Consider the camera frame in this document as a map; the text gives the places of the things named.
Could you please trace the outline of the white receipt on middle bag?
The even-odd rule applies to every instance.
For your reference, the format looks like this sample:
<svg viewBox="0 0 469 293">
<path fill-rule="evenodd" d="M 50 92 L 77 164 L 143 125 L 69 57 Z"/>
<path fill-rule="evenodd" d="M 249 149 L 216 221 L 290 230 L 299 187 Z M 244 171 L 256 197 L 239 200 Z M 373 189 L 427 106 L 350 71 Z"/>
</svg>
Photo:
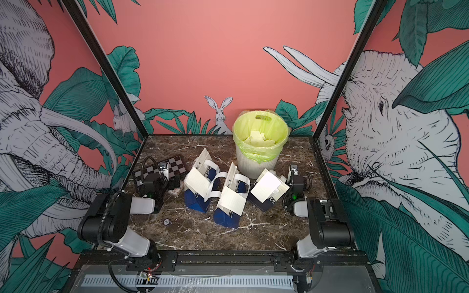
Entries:
<svg viewBox="0 0 469 293">
<path fill-rule="evenodd" d="M 246 198 L 245 194 L 238 194 L 228 187 L 224 187 L 218 200 L 217 207 L 223 211 L 235 213 L 239 216 L 243 214 Z"/>
</svg>

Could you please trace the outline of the blue takeout bag left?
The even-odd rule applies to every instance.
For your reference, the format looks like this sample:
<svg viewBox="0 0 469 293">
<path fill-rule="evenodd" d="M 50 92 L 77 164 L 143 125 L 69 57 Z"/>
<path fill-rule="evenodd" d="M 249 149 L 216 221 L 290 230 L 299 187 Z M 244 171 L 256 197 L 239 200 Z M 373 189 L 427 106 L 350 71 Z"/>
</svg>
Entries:
<svg viewBox="0 0 469 293">
<path fill-rule="evenodd" d="M 184 179 L 184 202 L 187 208 L 205 213 L 211 203 L 213 186 L 220 168 L 206 148 L 194 160 Z"/>
</svg>

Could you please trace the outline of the small red white card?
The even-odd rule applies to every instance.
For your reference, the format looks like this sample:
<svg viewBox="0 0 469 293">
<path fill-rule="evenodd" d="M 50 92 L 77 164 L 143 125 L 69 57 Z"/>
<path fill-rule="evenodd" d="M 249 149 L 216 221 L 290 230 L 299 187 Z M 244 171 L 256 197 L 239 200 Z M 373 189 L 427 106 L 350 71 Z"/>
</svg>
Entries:
<svg viewBox="0 0 469 293">
<path fill-rule="evenodd" d="M 171 196 L 179 196 L 182 192 L 184 191 L 184 189 L 173 189 L 173 190 L 169 190 L 167 193 Z"/>
</svg>

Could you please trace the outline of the white receipt on bag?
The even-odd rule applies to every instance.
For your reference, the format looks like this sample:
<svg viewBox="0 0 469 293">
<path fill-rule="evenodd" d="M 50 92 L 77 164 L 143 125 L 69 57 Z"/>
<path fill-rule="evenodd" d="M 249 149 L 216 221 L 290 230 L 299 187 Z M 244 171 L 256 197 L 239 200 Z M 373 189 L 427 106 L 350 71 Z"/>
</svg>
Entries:
<svg viewBox="0 0 469 293">
<path fill-rule="evenodd" d="M 192 168 L 184 179 L 184 185 L 194 194 L 206 196 L 211 181 L 201 174 L 196 168 Z"/>
<path fill-rule="evenodd" d="M 238 194 L 228 187 L 224 187 L 218 200 L 217 207 L 223 211 L 235 213 L 239 216 L 243 214 L 246 198 L 245 194 Z"/>
</svg>

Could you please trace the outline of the paper scraps in bin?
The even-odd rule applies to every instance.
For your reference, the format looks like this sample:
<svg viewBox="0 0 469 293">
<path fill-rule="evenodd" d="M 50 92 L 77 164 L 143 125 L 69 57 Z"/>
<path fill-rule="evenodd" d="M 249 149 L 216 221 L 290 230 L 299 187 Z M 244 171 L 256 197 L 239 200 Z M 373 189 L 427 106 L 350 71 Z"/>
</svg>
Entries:
<svg viewBox="0 0 469 293">
<path fill-rule="evenodd" d="M 275 140 L 267 139 L 265 134 L 258 130 L 251 130 L 244 142 L 252 147 L 272 147 L 276 144 Z"/>
</svg>

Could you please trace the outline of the white receipt on left bag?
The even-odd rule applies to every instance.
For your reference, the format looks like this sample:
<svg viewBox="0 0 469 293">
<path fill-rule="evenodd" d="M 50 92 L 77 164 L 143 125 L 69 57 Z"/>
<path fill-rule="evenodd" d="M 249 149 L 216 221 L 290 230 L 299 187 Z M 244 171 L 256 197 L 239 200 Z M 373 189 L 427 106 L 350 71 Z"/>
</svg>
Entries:
<svg viewBox="0 0 469 293">
<path fill-rule="evenodd" d="M 201 174 L 196 168 L 192 168 L 184 179 L 184 185 L 194 194 L 206 196 L 211 181 Z"/>
</svg>

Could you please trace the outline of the green plastic bin liner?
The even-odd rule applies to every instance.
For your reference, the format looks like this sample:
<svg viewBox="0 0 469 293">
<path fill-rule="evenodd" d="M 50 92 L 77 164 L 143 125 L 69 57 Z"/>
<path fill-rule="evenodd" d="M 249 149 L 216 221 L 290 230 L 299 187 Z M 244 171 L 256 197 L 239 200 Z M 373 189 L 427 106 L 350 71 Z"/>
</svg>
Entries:
<svg viewBox="0 0 469 293">
<path fill-rule="evenodd" d="M 280 155 L 290 135 L 284 119 L 273 111 L 244 111 L 232 127 L 233 140 L 241 153 L 257 163 Z"/>
</svg>

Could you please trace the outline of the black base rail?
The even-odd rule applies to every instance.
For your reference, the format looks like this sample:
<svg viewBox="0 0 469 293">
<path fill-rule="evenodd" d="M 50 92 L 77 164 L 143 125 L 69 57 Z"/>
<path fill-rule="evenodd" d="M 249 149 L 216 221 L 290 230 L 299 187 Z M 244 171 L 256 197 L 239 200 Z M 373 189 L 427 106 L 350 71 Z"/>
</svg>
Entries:
<svg viewBox="0 0 469 293">
<path fill-rule="evenodd" d="M 79 258 L 73 272 L 79 272 L 85 265 L 107 266 L 111 261 L 124 266 L 127 271 L 140 272 L 157 267 L 158 272 L 174 272 L 178 266 L 270 266 L 275 272 L 305 273 L 320 271 L 326 266 L 371 267 L 368 257 L 362 251 L 331 250 L 316 258 L 303 259 L 291 251 L 234 251 L 234 250 L 160 250 L 157 260 L 149 257 L 124 258 L 119 253 L 106 250 L 88 250 Z"/>
</svg>

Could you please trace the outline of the black white checkerboard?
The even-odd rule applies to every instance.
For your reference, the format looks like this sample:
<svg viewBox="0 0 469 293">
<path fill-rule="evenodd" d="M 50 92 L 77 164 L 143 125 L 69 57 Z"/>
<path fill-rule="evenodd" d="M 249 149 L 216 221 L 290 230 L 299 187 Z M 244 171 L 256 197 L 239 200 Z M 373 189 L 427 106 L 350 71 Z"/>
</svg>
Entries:
<svg viewBox="0 0 469 293">
<path fill-rule="evenodd" d="M 135 183 L 141 185 L 143 178 L 146 178 L 147 175 L 150 173 L 155 173 L 157 169 L 161 169 L 161 167 L 166 168 L 163 173 L 167 175 L 168 179 L 180 177 L 188 173 L 188 170 L 182 160 L 182 157 L 175 156 L 168 159 L 164 159 L 162 161 L 158 161 L 157 163 L 151 163 L 149 165 L 146 165 L 144 167 L 144 171 L 141 171 L 141 169 L 134 171 L 133 179 Z"/>
</svg>

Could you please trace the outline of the blue takeout bag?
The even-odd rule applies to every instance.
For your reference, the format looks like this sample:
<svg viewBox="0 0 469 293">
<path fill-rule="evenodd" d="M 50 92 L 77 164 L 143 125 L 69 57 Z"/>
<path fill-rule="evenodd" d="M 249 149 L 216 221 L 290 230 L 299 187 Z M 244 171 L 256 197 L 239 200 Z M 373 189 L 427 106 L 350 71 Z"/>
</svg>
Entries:
<svg viewBox="0 0 469 293">
<path fill-rule="evenodd" d="M 238 167 L 232 162 L 214 211 L 214 222 L 226 228 L 237 229 L 249 191 L 250 179 L 240 174 Z"/>
<path fill-rule="evenodd" d="M 187 208 L 205 213 L 211 203 L 213 186 L 220 168 L 206 148 L 194 160 L 184 179 L 184 202 Z"/>
</svg>

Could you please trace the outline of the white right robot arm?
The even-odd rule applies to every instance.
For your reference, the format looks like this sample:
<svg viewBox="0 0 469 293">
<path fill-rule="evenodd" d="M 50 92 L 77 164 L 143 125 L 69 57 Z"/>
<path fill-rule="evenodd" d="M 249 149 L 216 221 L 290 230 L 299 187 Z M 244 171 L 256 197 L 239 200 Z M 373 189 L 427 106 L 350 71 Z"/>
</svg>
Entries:
<svg viewBox="0 0 469 293">
<path fill-rule="evenodd" d="M 309 223 L 309 234 L 297 241 L 288 261 L 294 272 L 304 273 L 311 271 L 315 262 L 300 267 L 296 261 L 313 260 L 331 250 L 352 247 L 355 234 L 339 199 L 320 200 L 304 195 L 312 188 L 312 180 L 310 176 L 301 176 L 297 165 L 290 166 L 287 184 L 289 190 L 282 201 L 284 210 L 306 218 Z"/>
</svg>

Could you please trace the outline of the blue takeout bag middle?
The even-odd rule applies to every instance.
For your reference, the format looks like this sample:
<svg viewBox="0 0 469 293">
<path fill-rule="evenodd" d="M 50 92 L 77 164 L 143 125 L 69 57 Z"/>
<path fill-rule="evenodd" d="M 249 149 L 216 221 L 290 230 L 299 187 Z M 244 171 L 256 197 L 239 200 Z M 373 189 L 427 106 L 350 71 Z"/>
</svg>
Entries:
<svg viewBox="0 0 469 293">
<path fill-rule="evenodd" d="M 232 162 L 214 211 L 214 222 L 226 228 L 237 229 L 249 191 L 250 179 L 240 174 L 238 167 Z"/>
</svg>

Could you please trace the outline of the dark takeout bag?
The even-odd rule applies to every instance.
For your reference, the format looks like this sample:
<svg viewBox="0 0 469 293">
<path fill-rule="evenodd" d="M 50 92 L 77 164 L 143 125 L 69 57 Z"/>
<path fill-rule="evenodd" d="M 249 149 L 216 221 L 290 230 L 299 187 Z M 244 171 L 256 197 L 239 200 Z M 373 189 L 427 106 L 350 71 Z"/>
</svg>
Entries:
<svg viewBox="0 0 469 293">
<path fill-rule="evenodd" d="M 289 190 L 287 178 L 274 170 L 264 169 L 250 189 L 247 200 L 262 212 L 271 209 Z"/>
</svg>

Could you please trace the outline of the white takeout receipt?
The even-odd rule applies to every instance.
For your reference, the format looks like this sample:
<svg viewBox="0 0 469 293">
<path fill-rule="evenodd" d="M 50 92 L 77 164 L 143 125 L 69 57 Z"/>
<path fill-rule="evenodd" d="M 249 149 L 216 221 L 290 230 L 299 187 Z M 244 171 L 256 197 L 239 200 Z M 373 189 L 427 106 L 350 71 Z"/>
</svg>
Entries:
<svg viewBox="0 0 469 293">
<path fill-rule="evenodd" d="M 270 171 L 266 171 L 266 173 L 261 177 L 260 181 L 258 181 L 255 187 L 251 190 L 251 194 L 263 203 L 272 195 L 272 193 L 277 190 L 281 184 L 282 182 L 279 178 L 277 178 Z"/>
</svg>

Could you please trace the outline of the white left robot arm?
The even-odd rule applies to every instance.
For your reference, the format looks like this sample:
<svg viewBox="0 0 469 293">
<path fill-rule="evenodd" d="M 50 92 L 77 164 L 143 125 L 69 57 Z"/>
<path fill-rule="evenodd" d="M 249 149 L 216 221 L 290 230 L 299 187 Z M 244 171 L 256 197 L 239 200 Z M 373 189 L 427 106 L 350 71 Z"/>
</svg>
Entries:
<svg viewBox="0 0 469 293">
<path fill-rule="evenodd" d="M 147 156 L 134 173 L 136 197 L 118 191 L 100 194 L 92 202 L 78 228 L 78 238 L 117 251 L 130 258 L 129 271 L 155 273 L 164 257 L 155 242 L 136 233 L 129 226 L 132 215 L 157 214 L 169 190 L 180 188 L 180 178 L 187 173 L 180 155 L 160 162 Z"/>
</svg>

